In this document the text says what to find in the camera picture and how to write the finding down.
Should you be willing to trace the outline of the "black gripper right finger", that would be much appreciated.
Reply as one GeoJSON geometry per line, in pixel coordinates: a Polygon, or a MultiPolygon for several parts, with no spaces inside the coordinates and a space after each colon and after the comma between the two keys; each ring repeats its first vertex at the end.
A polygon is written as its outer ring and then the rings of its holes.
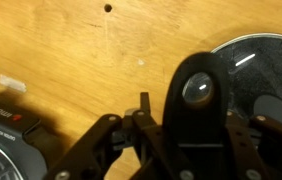
{"type": "Polygon", "coordinates": [[[282,123],[255,115],[245,124],[227,112],[225,129],[233,180],[282,180],[282,123]]]}

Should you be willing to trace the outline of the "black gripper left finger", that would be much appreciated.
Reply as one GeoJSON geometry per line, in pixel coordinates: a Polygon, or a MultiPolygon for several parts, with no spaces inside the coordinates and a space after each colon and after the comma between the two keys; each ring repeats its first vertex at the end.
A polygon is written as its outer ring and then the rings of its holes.
{"type": "Polygon", "coordinates": [[[118,115],[101,116],[48,171],[44,180],[103,180],[122,154],[112,142],[112,133],[121,127],[121,122],[118,115]]]}

